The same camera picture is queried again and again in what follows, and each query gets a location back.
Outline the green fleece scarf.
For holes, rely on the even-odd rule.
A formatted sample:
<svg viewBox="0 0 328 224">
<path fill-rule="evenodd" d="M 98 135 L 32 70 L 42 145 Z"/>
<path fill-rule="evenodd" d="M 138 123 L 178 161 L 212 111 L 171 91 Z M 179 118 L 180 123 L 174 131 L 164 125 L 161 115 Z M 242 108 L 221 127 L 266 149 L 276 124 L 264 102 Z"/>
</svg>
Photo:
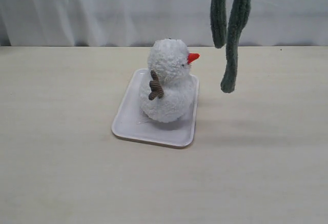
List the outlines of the green fleece scarf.
<svg viewBox="0 0 328 224">
<path fill-rule="evenodd" d="M 227 20 L 226 0 L 211 0 L 210 24 L 215 48 L 225 46 L 226 68 L 220 84 L 224 93 L 235 90 L 238 70 L 238 44 L 251 11 L 251 0 L 233 0 Z"/>
</svg>

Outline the white plush snowman toy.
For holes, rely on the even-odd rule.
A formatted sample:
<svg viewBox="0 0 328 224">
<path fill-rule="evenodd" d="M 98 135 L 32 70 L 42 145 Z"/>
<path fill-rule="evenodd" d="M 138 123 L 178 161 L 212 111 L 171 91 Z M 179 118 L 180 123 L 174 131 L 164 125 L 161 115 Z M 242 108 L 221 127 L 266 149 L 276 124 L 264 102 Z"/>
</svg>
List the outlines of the white plush snowman toy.
<svg viewBox="0 0 328 224">
<path fill-rule="evenodd" d="M 138 93 L 140 108 L 149 119 L 170 123 L 187 113 L 195 92 L 191 66 L 199 57 L 180 39 L 154 43 Z"/>
</svg>

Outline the white rectangular tray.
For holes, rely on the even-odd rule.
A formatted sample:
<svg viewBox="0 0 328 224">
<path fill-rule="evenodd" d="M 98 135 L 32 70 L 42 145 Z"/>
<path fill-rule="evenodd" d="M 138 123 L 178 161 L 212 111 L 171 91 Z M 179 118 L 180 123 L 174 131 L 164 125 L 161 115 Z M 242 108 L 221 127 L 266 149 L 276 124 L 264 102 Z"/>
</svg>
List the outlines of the white rectangular tray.
<svg viewBox="0 0 328 224">
<path fill-rule="evenodd" d="M 177 121 L 159 123 L 148 118 L 138 100 L 138 89 L 147 70 L 136 70 L 127 86 L 116 116 L 112 122 L 113 135 L 122 140 L 140 142 L 162 147 L 183 149 L 194 140 L 198 105 L 199 79 L 193 75 L 194 101 L 187 113 Z"/>
</svg>

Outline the white curtain backdrop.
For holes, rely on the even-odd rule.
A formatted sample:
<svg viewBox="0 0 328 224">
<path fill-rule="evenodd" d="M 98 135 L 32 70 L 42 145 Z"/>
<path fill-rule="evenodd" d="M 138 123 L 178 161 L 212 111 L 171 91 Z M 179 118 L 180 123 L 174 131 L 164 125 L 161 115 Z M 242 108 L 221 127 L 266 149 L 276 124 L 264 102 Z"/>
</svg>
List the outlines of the white curtain backdrop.
<svg viewBox="0 0 328 224">
<path fill-rule="evenodd" d="M 211 0 L 1 0 L 3 46 L 211 46 Z M 242 46 L 326 46 L 327 0 L 251 0 Z"/>
</svg>

